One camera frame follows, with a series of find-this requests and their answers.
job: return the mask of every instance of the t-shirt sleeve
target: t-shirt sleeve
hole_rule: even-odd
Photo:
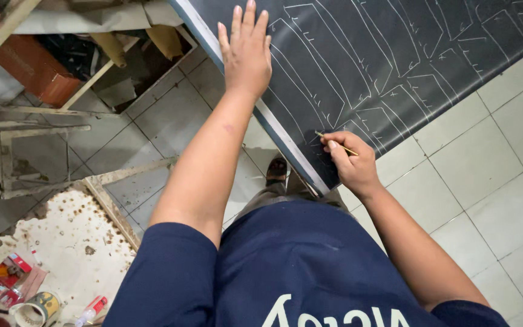
[[[471,301],[443,302],[437,305],[431,314],[449,327],[509,327],[497,311]]]
[[[103,326],[203,326],[213,312],[217,249],[181,223],[146,230]]]

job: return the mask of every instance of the black leather sheet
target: black leather sheet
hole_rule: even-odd
[[[245,7],[188,2],[214,33]],[[272,35],[262,100],[330,189],[337,171],[315,130],[350,130],[380,157],[523,57],[523,1],[257,4],[270,12]]]

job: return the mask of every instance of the right hand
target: right hand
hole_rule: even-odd
[[[340,181],[357,197],[371,197],[374,192],[384,189],[377,175],[373,148],[349,131],[324,134],[320,138],[324,151],[329,152],[338,168]],[[348,155],[340,145],[358,153]]]

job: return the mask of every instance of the dirty floor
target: dirty floor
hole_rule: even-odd
[[[72,179],[182,152],[223,93],[223,77],[198,49],[120,119],[31,115],[90,124],[69,135]],[[106,110],[93,94],[76,110]],[[66,178],[65,136],[31,137],[14,152],[51,181]],[[251,118],[224,228],[262,189],[276,146]],[[523,327],[523,60],[377,161],[381,181],[449,253],[512,327]],[[166,184],[165,169],[107,187],[140,236]],[[364,206],[344,187],[352,214],[380,243]],[[0,200],[0,231],[51,194]]]

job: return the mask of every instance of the sandal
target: sandal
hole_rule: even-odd
[[[268,187],[275,183],[286,184],[286,175],[288,174],[288,162],[281,154],[278,154],[271,160],[265,174],[265,186]]]

